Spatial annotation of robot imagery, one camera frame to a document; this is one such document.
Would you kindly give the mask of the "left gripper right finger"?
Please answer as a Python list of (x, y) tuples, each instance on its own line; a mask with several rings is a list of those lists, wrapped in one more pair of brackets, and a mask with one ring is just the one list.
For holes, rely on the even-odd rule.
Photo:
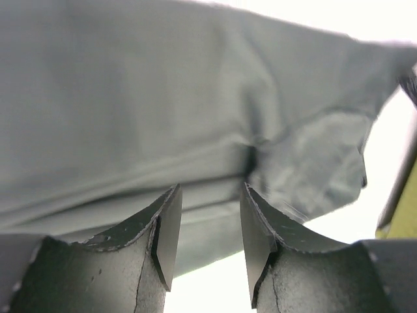
[(416, 241), (342, 243), (271, 206), (240, 198), (250, 303), (258, 312), (415, 312)]

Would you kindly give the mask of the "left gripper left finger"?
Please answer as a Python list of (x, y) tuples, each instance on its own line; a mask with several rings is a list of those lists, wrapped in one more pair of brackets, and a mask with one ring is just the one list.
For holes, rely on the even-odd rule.
[(175, 185), (82, 243), (1, 235), (2, 312), (162, 312), (171, 290), (182, 211)]

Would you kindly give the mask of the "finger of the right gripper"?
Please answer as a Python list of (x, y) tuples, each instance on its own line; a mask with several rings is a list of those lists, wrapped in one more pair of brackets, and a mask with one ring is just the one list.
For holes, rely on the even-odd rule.
[(414, 69), (411, 69), (398, 77), (398, 84), (403, 92), (410, 98), (414, 106), (417, 107), (416, 72)]

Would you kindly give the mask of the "dark grey t shirt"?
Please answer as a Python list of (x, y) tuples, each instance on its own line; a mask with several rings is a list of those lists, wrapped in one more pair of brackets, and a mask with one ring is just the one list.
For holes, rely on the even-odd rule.
[(299, 222), (357, 200), (416, 48), (185, 1), (1, 2), (1, 230), (82, 241), (183, 190), (177, 274), (242, 248), (248, 182)]

